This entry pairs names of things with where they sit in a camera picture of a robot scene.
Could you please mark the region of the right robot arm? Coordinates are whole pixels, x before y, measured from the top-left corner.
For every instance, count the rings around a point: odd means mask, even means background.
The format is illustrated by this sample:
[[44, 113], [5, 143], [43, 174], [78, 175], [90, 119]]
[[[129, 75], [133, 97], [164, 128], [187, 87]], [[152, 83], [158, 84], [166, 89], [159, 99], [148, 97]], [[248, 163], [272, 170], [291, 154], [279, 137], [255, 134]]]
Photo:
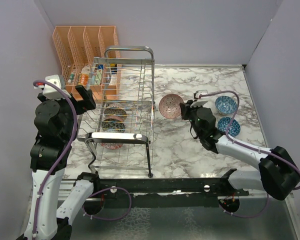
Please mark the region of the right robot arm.
[[203, 105], [202, 101], [196, 100], [179, 104], [182, 120], [190, 122], [192, 137], [206, 150], [235, 158], [254, 168], [231, 172], [219, 184], [224, 195], [247, 189], [265, 191], [277, 200], [284, 200], [300, 186], [300, 170], [283, 147], [258, 147], [227, 136], [217, 129], [212, 110]]

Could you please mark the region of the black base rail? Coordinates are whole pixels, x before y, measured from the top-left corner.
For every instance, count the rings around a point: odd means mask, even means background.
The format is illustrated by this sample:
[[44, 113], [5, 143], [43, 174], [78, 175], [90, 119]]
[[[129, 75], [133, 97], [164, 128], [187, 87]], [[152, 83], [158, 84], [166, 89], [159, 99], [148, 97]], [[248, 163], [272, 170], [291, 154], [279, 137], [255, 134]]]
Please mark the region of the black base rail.
[[[228, 182], [229, 170], [215, 178], [101, 178], [98, 173], [82, 172], [75, 181], [91, 180], [102, 194], [105, 208], [218, 207], [218, 198], [246, 197], [248, 191], [235, 189]], [[116, 193], [108, 188], [117, 187]]]

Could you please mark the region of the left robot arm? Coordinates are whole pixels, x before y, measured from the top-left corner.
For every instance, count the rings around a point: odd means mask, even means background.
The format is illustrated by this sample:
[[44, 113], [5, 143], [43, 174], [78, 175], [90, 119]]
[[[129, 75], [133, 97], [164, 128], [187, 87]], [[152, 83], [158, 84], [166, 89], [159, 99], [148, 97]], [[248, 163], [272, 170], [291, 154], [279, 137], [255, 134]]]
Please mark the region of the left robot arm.
[[29, 220], [20, 240], [68, 240], [74, 219], [88, 197], [96, 197], [101, 190], [98, 175], [84, 172], [79, 175], [74, 189], [58, 206], [59, 190], [72, 141], [78, 133], [77, 116], [94, 110], [93, 93], [82, 85], [75, 87], [81, 95], [76, 100], [71, 94], [58, 94], [48, 99], [43, 93], [37, 98], [34, 125], [35, 143], [30, 151], [33, 193]]

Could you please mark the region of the green white box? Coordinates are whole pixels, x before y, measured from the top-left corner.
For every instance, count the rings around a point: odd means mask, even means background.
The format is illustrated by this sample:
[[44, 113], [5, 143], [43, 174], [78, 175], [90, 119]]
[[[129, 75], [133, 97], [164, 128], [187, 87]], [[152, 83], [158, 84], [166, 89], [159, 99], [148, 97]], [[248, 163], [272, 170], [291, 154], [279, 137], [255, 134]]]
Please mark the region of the green white box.
[[102, 68], [96, 68], [94, 70], [94, 84], [100, 85], [102, 83], [103, 79], [103, 69]]

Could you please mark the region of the brown floral patterned bowl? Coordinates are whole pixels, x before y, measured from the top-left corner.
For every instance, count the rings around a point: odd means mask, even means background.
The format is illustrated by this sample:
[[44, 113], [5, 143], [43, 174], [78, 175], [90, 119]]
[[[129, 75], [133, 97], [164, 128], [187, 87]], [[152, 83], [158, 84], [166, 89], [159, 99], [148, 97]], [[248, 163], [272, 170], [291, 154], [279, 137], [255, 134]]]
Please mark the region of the brown floral patterned bowl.
[[127, 118], [127, 112], [124, 110], [122, 104], [118, 102], [110, 103], [104, 110], [105, 116], [116, 116], [121, 118], [123, 121]]

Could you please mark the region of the pink floral patterned bowl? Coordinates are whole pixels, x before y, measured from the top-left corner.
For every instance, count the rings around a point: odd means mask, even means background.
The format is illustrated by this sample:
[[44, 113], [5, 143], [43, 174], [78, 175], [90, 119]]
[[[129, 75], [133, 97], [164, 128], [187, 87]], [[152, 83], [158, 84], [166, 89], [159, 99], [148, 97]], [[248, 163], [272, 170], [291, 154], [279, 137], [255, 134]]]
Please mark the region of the pink floral patterned bowl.
[[180, 103], [183, 102], [179, 95], [167, 94], [159, 102], [159, 112], [167, 119], [175, 119], [181, 115]]

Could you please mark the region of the light blue patterned bowl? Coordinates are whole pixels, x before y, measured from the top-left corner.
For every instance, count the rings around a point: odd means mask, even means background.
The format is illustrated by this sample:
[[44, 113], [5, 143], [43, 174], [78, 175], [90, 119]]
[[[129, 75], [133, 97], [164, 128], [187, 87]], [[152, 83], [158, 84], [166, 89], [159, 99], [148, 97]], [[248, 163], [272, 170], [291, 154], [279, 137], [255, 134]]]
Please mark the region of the light blue patterned bowl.
[[223, 95], [215, 100], [215, 107], [220, 114], [230, 115], [236, 111], [238, 105], [233, 98]]

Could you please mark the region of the green glue stick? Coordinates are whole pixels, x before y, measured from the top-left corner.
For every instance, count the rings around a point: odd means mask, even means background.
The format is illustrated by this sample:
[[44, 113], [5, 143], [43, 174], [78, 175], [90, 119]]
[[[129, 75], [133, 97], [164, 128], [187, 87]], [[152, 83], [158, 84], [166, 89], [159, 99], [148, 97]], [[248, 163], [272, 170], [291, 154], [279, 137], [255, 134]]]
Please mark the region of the green glue stick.
[[67, 83], [68, 83], [69, 85], [71, 85], [71, 84], [74, 82], [74, 79], [75, 79], [75, 73], [72, 72], [72, 73], [69, 75], [69, 77], [68, 77]]

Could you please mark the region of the peach plastic file organizer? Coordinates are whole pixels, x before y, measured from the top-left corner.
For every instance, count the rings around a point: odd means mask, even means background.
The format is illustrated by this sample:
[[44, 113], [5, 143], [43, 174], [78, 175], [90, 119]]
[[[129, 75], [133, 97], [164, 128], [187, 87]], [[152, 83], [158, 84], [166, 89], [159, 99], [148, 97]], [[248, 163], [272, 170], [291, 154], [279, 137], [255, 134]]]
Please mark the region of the peach plastic file organizer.
[[[94, 58], [104, 58], [106, 48], [119, 44], [115, 26], [56, 26], [52, 39], [59, 57], [66, 90], [75, 97], [75, 86], [79, 74], [86, 65], [90, 66], [87, 89], [92, 90], [93, 98], [117, 100], [120, 95], [121, 71], [115, 64], [104, 67], [94, 64]], [[102, 83], [95, 85], [94, 70], [103, 69]], [[68, 84], [69, 75], [74, 72], [72, 84]]]

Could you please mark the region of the red geometric patterned bowl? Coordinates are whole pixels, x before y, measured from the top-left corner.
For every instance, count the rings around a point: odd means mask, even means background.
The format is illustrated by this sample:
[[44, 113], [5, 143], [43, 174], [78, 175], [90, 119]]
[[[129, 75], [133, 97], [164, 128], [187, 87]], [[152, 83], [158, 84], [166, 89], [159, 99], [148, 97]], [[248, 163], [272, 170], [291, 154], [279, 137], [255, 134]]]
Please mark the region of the red geometric patterned bowl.
[[109, 149], [109, 150], [117, 150], [117, 149], [120, 149], [123, 144], [122, 143], [100, 143], [100, 145], [103, 147], [103, 148], [106, 148], [106, 149]]

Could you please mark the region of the black leaf patterned bowl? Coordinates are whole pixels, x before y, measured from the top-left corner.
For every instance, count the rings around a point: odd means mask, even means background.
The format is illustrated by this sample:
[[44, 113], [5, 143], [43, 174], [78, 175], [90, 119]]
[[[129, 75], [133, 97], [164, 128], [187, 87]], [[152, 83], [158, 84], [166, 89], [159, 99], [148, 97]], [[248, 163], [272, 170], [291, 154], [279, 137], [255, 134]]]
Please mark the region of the black leaf patterned bowl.
[[126, 126], [122, 121], [119, 121], [115, 118], [106, 118], [101, 123], [102, 130], [113, 130], [119, 133], [124, 133], [126, 131]]

